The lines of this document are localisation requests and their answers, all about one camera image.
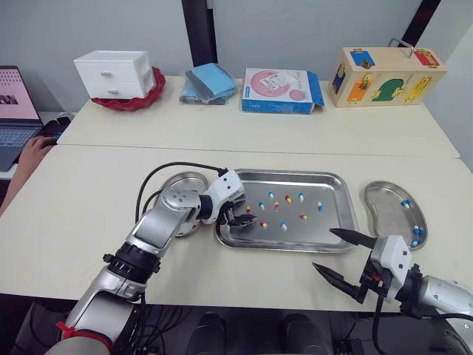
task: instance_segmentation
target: blue box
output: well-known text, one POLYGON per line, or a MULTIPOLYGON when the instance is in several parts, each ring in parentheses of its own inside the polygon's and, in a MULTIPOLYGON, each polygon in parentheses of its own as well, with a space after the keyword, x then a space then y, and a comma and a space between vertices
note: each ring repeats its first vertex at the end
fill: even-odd
POLYGON ((246 69, 243 111, 308 115, 315 107, 323 106, 319 77, 313 72, 246 69))

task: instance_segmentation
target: folded blue cloth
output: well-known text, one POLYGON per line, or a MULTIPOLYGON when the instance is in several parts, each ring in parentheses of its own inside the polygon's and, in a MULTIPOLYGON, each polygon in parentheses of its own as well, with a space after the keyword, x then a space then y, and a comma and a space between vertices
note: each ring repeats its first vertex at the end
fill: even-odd
MULTIPOLYGON (((183 91, 180 93, 179 101, 185 104, 204 104, 202 100, 200 100, 195 88, 192 86, 191 83, 188 81, 184 84, 183 91)), ((225 105, 227 101, 227 97, 223 98, 215 98, 214 100, 210 100, 208 102, 209 105, 225 105)))
POLYGON ((229 96, 237 88, 231 76, 215 63, 188 70, 186 77, 204 102, 229 96))

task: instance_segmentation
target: laptop screen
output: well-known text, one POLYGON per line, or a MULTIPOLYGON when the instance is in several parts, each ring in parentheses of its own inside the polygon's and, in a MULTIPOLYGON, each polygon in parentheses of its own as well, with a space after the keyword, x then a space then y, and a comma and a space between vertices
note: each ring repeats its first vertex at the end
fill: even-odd
POLYGON ((16 67, 0 67, 0 122, 41 122, 16 67))

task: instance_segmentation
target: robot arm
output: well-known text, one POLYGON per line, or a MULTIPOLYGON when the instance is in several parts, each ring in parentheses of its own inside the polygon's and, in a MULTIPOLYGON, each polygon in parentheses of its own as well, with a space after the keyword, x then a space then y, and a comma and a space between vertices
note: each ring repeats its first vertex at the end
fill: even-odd
POLYGON ((423 277, 419 265, 409 265, 411 252, 400 235, 388 238, 371 238, 356 231, 331 229, 342 240, 372 249, 360 278, 360 286, 350 285, 334 270, 315 264, 317 271, 333 286, 363 303, 368 290, 374 291, 387 302, 401 302, 401 313, 417 319, 425 315, 427 308, 434 308, 445 317, 455 330, 443 332, 443 338, 452 354, 471 354, 473 351, 473 294, 455 281, 443 281, 436 277, 423 277))
POLYGON ((156 206, 143 214, 115 255, 104 255, 108 265, 60 325, 64 340, 47 354, 101 354, 97 349, 107 354, 122 332, 136 323, 132 302, 143 297, 148 279, 159 271, 160 259, 179 226, 192 220, 214 223, 222 207, 242 195, 243 185, 235 171, 219 177, 202 195, 164 189, 156 206))

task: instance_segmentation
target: red bowl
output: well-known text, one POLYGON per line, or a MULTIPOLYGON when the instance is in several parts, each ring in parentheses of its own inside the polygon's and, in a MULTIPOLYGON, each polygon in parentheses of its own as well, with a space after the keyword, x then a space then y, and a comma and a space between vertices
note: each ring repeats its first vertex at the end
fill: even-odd
POLYGON ((129 100, 118 100, 115 98, 91 98, 96 104, 102 105, 107 109, 114 109, 115 111, 136 111, 148 107, 161 96, 166 78, 161 74, 158 68, 153 67, 154 81, 156 86, 152 89, 145 98, 130 98, 129 100))

